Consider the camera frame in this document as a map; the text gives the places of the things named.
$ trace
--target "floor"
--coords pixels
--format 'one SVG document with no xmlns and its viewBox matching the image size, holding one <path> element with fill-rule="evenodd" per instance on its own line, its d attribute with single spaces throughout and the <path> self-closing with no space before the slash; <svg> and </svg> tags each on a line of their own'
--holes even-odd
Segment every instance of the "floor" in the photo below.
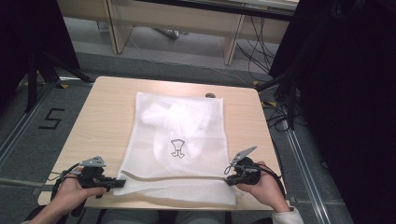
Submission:
<svg viewBox="0 0 396 224">
<path fill-rule="evenodd" d="M 154 29 L 135 27 L 122 54 L 115 55 L 112 51 L 109 32 L 106 31 L 106 27 L 104 28 L 103 24 L 100 24 L 101 29 L 99 29 L 95 21 L 81 21 L 65 18 L 65 23 L 75 51 L 78 54 L 81 69 L 87 71 L 88 75 L 94 77 L 107 75 L 108 73 L 113 73 L 110 74 L 113 76 L 128 77 L 128 73 L 134 73 L 142 74 L 141 76 L 143 78 L 180 81 L 197 80 L 196 82 L 207 82 L 210 84 L 219 84 L 216 81 L 221 80 L 221 84 L 225 83 L 226 85 L 247 88 L 253 87 L 254 80 L 263 83 L 271 79 L 258 65 L 250 62 L 240 49 L 235 51 L 233 63 L 231 65 L 225 65 L 221 37 L 218 36 L 180 34 L 177 40 L 173 40 Z M 253 49 L 250 45 L 254 46 L 255 43 L 254 41 L 250 41 L 249 43 L 246 40 L 238 40 L 241 49 L 247 51 L 249 55 Z M 273 54 L 276 54 L 278 45 L 267 43 L 266 47 Z M 262 54 L 258 51 L 253 52 L 251 55 L 260 62 L 264 62 Z M 106 69 L 106 66 L 109 64 L 111 64 L 112 67 L 111 72 L 108 71 L 108 68 Z M 158 76 L 159 70 L 162 69 L 164 72 L 166 70 L 166 74 L 171 74 L 172 76 L 156 77 Z M 26 131 L 27 133 L 34 132 L 39 135 L 35 140 L 39 143 L 39 146 L 47 144 L 53 148 L 57 148 L 56 150 L 62 149 L 67 133 L 70 132 L 73 127 L 74 120 L 82 107 L 84 97 L 86 97 L 90 91 L 90 88 L 87 86 L 72 85 L 70 88 L 74 92 L 78 92 L 78 94 L 72 91 L 54 89 L 54 91 L 49 93 L 46 103 L 42 106 L 44 108 L 41 108 L 37 115 L 38 117 L 45 117 L 47 113 L 45 112 L 47 111 L 46 109 L 67 104 L 62 103 L 63 100 L 65 102 L 77 102 L 76 104 L 70 105 L 70 111 L 72 112 L 70 113 L 70 118 L 63 121 L 63 123 L 67 124 L 64 128 L 58 130 L 57 133 L 51 134 L 39 134 L 37 132 L 42 131 L 37 130 Z M 272 93 L 274 93 L 275 89 L 276 87 L 273 87 L 271 90 L 268 90 L 267 93 L 262 93 L 260 95 L 261 99 L 264 101 L 272 101 Z M 18 120 L 23 116 L 23 112 L 21 112 L 19 108 L 25 106 L 25 93 L 26 89 L 22 87 L 16 95 L 14 100 L 15 103 L 10 106 L 9 110 L 1 115 L 1 142 L 6 140 L 7 133 L 12 130 L 13 126 L 15 126 Z M 267 119 L 269 119 L 272 116 L 276 116 L 279 112 L 274 111 L 270 106 L 265 106 L 264 113 Z M 282 123 L 270 129 L 279 153 L 279 158 L 282 162 L 290 201 L 300 210 L 305 223 L 353 223 L 336 186 L 332 182 L 331 175 L 320 165 L 321 156 L 315 145 L 315 140 L 309 132 L 309 128 L 304 123 L 304 117 L 299 117 L 296 123 L 298 123 L 298 125 L 296 125 L 295 131 L 291 134 L 285 134 L 279 131 L 279 128 L 282 129 L 282 125 L 284 125 Z M 40 125 L 40 121 L 38 120 L 30 124 L 32 127 Z M 24 136 L 24 139 L 20 140 L 18 147 L 21 149 L 17 149 L 21 151 L 20 154 L 26 158 L 26 155 L 32 153 L 32 161 L 37 163 L 41 162 L 43 163 L 42 167 L 50 169 L 52 165 L 50 162 L 40 161 L 39 158 L 37 159 L 37 157 L 39 157 L 38 154 L 35 155 L 38 152 L 29 150 L 30 142 L 28 140 L 26 136 Z M 292 147 L 292 143 L 297 145 L 297 148 Z M 56 160 L 56 153 L 54 153 L 53 157 L 54 159 L 50 161 Z M 25 161 L 26 159 L 21 159 L 18 155 L 10 155 L 10 159 L 7 161 L 6 166 L 11 167 L 20 160 Z M 33 165 L 29 166 L 29 164 L 26 163 L 24 163 L 22 167 L 26 167 L 25 169 L 30 170 L 35 169 Z M 39 184 L 45 181 L 45 179 L 42 179 L 42 176 L 35 177 L 35 172 L 21 174 L 21 172 L 16 172 L 15 169 L 7 167 L 1 167 L 1 177 L 12 179 L 15 176 L 20 176 L 20 180 L 28 180 L 33 182 L 33 184 Z M 17 188 L 11 186 L 0 183 L 0 188 L 2 190 L 1 201 L 3 201 L 0 203 L 0 211 L 16 211 L 18 210 L 18 204 L 23 203 L 26 204 L 26 208 L 22 210 L 22 212 L 27 214 L 30 209 L 29 206 L 34 206 L 37 197 L 32 191 L 32 185 L 28 185 L 29 187 L 21 185 Z M 315 194 L 319 196 L 322 203 L 317 204 L 317 202 L 313 200 Z M 6 200 L 11 201 L 15 199 L 16 195 L 27 196 L 14 203 L 13 206 L 7 207 L 7 204 L 4 202 Z M 97 216 L 97 212 L 98 211 L 94 209 L 87 210 L 87 215 L 81 223 L 93 223 L 94 218 Z M 0 213 L 0 222 L 2 222 L 1 220 L 21 220 L 21 215 L 14 213 L 15 212 L 11 212 L 11 215 L 9 215 L 13 217 L 12 219 L 8 218 L 6 213 Z M 262 212 L 233 213 L 233 223 L 249 223 L 260 217 L 262 217 Z M 77 222 L 78 220 L 72 218 L 68 223 Z"/>
</svg>

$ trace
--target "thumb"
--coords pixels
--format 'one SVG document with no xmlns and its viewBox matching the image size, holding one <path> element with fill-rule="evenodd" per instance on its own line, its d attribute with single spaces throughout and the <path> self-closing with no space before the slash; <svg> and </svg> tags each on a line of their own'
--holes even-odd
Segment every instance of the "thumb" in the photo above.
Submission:
<svg viewBox="0 0 396 224">
<path fill-rule="evenodd" d="M 96 195 L 102 195 L 106 193 L 106 188 L 93 188 L 93 189 L 85 189 L 87 190 L 87 195 L 89 197 L 91 196 L 96 196 Z"/>
</svg>

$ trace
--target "person's right hand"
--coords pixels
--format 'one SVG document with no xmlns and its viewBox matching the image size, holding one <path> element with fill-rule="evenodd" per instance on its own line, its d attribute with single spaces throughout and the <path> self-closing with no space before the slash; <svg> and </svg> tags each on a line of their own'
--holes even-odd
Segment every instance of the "person's right hand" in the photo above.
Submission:
<svg viewBox="0 0 396 224">
<path fill-rule="evenodd" d="M 266 168 L 263 161 L 259 161 L 257 164 L 263 169 Z M 250 193 L 260 203 L 271 206 L 276 213 L 289 212 L 290 208 L 274 178 L 264 171 L 261 175 L 260 182 L 256 185 L 237 184 L 236 187 Z"/>
</svg>

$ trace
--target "white bag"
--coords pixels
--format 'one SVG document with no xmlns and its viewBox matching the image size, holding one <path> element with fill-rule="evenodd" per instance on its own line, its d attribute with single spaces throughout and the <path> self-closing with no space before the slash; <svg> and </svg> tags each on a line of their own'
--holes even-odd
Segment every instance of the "white bag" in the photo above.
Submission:
<svg viewBox="0 0 396 224">
<path fill-rule="evenodd" d="M 223 178 L 229 165 L 222 99 L 138 92 L 134 130 L 115 195 L 235 205 Z"/>
</svg>

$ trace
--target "person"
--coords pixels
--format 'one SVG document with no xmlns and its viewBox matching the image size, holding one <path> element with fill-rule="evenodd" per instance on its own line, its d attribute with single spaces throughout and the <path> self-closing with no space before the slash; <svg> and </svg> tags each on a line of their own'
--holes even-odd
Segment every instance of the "person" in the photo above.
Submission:
<svg viewBox="0 0 396 224">
<path fill-rule="evenodd" d="M 266 168 L 263 161 L 258 164 Z M 237 188 L 253 195 L 260 203 L 271 206 L 274 210 L 272 219 L 274 224 L 302 224 L 303 219 L 295 207 L 290 207 L 280 191 L 274 178 L 261 172 L 260 182 L 256 185 L 238 184 Z M 29 224 L 52 224 L 62 216 L 69 214 L 85 199 L 106 192 L 105 188 L 83 189 L 75 178 L 67 178 L 59 188 L 55 198 Z M 158 222 L 157 211 L 151 210 L 107 210 L 103 217 L 104 224 L 151 224 Z M 179 224 L 222 224 L 224 213 L 221 212 L 179 212 L 176 217 Z"/>
</svg>

